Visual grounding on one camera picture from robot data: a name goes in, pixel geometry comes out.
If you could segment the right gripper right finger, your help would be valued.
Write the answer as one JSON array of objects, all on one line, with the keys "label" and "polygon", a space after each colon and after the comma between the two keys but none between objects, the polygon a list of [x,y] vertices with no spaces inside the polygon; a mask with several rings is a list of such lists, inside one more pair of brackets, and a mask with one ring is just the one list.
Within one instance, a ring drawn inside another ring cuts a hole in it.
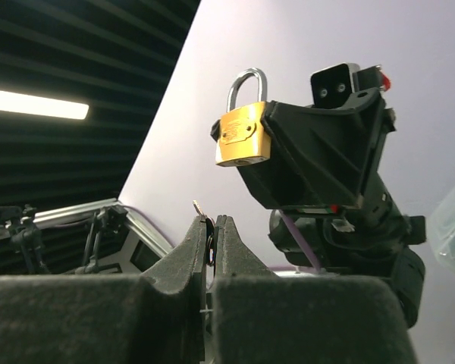
[{"label": "right gripper right finger", "polygon": [[234,219],[216,220],[212,333],[217,363],[266,362],[269,285],[279,278],[242,241]]}]

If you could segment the small silver key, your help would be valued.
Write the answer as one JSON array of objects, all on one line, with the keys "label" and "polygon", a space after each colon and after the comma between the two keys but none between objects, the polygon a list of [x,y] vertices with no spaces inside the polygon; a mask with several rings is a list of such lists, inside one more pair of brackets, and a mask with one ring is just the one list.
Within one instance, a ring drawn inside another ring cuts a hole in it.
[{"label": "small silver key", "polygon": [[203,222],[206,226],[206,263],[208,266],[214,267],[217,246],[215,222],[201,209],[200,204],[196,200],[193,200],[193,207],[196,210],[197,214],[200,216],[201,222]]}]

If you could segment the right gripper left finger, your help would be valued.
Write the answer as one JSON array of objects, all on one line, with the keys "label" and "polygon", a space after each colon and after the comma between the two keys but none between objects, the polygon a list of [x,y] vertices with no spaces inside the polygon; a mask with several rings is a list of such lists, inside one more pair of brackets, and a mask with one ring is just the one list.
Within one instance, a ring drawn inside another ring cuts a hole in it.
[{"label": "right gripper left finger", "polygon": [[205,359],[206,226],[193,219],[182,242],[142,273],[148,281],[145,329],[156,363]]}]

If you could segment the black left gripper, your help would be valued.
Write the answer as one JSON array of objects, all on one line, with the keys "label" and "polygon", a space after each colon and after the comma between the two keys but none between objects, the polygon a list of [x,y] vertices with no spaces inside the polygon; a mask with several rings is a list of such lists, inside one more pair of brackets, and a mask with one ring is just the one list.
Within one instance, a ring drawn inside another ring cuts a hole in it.
[{"label": "black left gripper", "polygon": [[378,175],[395,120],[384,108],[377,88],[333,109],[269,102],[262,126],[271,157],[237,169],[263,207],[314,223],[309,242],[326,268],[387,271],[425,241],[425,219],[402,214]]}]

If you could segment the brass padlock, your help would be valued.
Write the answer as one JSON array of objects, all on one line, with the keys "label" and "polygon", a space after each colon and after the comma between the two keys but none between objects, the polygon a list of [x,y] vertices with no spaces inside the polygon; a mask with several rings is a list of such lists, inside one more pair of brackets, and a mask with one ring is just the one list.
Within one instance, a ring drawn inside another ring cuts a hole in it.
[{"label": "brass padlock", "polygon": [[[256,78],[258,83],[257,101],[237,107],[238,92],[251,77]],[[237,75],[228,92],[227,111],[218,123],[216,165],[243,167],[270,159],[271,137],[262,125],[267,91],[268,82],[262,70],[251,67]]]}]

